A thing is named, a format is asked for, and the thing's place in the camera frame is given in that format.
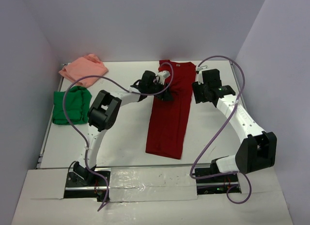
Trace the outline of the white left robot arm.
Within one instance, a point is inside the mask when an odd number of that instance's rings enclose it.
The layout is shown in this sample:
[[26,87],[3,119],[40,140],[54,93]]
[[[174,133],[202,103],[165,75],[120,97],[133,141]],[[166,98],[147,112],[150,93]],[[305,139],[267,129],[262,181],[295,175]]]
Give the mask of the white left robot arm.
[[166,83],[166,79],[170,76],[171,74],[167,70],[157,74],[145,71],[142,78],[128,89],[119,92],[101,90],[98,93],[88,112],[88,143],[85,147],[87,154],[83,152],[82,158],[78,161],[79,165],[85,168],[80,170],[77,175],[79,182],[86,186],[94,182],[95,174],[89,169],[95,168],[103,137],[116,122],[122,106],[140,102],[148,96],[154,96],[161,101],[173,100],[169,90],[170,83]]

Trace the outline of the red t-shirt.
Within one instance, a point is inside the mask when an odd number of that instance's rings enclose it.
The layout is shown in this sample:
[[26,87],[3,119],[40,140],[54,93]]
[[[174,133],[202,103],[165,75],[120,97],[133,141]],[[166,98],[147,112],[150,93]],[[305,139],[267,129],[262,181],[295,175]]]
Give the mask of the red t-shirt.
[[145,152],[180,160],[193,94],[192,83],[196,78],[196,65],[192,62],[160,60],[160,72],[171,71],[167,62],[171,64],[174,72],[170,85],[173,100],[161,101],[154,97]]

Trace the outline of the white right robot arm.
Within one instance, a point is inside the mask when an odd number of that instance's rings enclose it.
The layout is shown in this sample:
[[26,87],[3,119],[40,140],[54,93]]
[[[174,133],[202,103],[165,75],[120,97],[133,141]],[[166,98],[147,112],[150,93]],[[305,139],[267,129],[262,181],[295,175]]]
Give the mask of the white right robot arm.
[[196,103],[211,102],[228,119],[240,140],[236,154],[211,161],[210,175],[221,182],[228,173],[247,174],[275,164],[277,137],[266,132],[239,103],[231,86],[223,86],[218,69],[199,67],[192,84]]

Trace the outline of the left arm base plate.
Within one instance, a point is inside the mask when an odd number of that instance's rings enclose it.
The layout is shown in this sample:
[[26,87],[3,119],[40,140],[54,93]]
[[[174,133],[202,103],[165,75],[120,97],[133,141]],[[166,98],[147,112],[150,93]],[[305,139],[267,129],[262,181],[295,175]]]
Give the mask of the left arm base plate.
[[106,181],[98,174],[104,176],[109,182],[110,170],[96,171],[95,167],[91,168],[91,173],[87,168],[83,168],[78,161],[73,161],[67,172],[65,187],[69,189],[96,187],[97,189],[106,189]]

